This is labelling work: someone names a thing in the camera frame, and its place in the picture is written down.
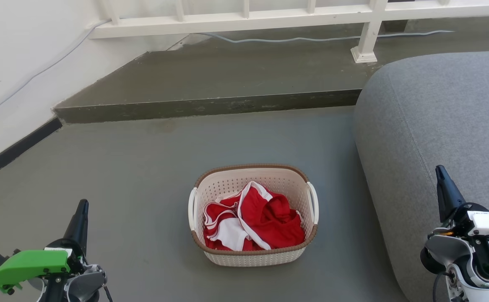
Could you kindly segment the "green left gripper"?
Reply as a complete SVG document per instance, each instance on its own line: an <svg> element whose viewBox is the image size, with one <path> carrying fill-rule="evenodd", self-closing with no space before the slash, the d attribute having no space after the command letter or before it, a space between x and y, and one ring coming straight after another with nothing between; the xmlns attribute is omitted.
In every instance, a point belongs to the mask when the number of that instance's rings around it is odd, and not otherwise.
<svg viewBox="0 0 489 302"><path fill-rule="evenodd" d="M44 249L17 252L0 264L0 290L4 293L20 283L51 275L72 276L84 271L88 240L87 199L79 201L62 239Z"/></svg>

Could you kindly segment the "cream laundry basket brown rim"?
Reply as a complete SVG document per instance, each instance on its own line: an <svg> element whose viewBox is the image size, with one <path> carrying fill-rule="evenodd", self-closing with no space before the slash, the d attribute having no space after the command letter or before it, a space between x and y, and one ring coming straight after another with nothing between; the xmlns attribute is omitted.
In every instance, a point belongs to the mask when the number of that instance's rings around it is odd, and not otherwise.
<svg viewBox="0 0 489 302"><path fill-rule="evenodd" d="M241 191L250 181L287 197L290 207L302 218L305 232L302 244L250 252L210 249L205 245L203 208L218 197ZM220 266L273 266L292 262L313 241L319 225L319 199L309 178L300 169L282 164L228 166L205 172L189 195L187 211L193 241L211 262Z"/></svg>

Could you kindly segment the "grey fabric sofa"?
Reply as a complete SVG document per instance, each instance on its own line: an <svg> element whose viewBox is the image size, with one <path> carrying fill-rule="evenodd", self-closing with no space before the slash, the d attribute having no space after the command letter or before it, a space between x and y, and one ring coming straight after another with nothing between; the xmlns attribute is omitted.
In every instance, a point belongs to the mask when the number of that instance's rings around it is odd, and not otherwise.
<svg viewBox="0 0 489 302"><path fill-rule="evenodd" d="M435 167L489 210L489 52L380 68L358 98L354 139L398 286L409 302L431 302L420 252L440 226Z"/></svg>

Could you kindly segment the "black baseboard strip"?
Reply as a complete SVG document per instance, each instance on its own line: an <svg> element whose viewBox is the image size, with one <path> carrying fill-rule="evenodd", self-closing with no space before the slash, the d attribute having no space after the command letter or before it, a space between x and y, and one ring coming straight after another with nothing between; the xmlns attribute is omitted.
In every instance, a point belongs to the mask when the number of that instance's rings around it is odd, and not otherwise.
<svg viewBox="0 0 489 302"><path fill-rule="evenodd" d="M20 157L23 153L62 128L62 122L54 117L34 132L11 145L0 153L0 170Z"/></svg>

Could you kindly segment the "red and white clothing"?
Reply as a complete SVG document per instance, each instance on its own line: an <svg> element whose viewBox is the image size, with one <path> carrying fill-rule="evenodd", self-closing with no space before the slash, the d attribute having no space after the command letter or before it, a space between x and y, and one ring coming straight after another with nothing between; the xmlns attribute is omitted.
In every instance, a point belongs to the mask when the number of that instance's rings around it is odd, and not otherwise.
<svg viewBox="0 0 489 302"><path fill-rule="evenodd" d="M285 195L250 181L239 192L218 197L203 208L205 245L250 252L289 248L305 241L300 213Z"/></svg>

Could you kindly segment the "white railing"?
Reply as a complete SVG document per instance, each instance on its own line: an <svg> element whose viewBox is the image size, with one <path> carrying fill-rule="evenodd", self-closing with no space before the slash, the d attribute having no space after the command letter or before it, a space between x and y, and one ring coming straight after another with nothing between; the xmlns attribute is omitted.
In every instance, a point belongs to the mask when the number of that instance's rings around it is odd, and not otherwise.
<svg viewBox="0 0 489 302"><path fill-rule="evenodd" d="M380 26L386 21L489 16L489 0L290 0L297 8L280 8L281 0L233 0L233 12L191 15L184 0L172 0L169 16L125 18L112 0L102 0L110 17L89 31L91 39L174 34L248 31L361 23L358 45L351 49L355 63L372 63Z"/></svg>

